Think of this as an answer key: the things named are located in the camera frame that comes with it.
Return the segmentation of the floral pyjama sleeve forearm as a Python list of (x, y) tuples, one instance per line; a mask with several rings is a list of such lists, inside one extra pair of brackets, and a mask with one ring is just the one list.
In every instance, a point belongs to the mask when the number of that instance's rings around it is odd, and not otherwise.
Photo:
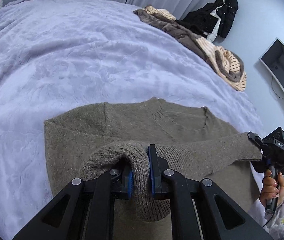
[(277, 207), (273, 218), (271, 215), (265, 215), (267, 225), (265, 230), (273, 239), (284, 239), (284, 201)]

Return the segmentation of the person's right hand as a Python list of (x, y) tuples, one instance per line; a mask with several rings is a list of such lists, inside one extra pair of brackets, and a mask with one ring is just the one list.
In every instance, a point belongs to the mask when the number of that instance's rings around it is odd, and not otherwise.
[(277, 206), (280, 206), (284, 201), (284, 176), (281, 172), (279, 172), (277, 179), (272, 178), (271, 175), (271, 170), (266, 170), (262, 180), (263, 187), (259, 200), (264, 207), (266, 207), (268, 200), (277, 199)]

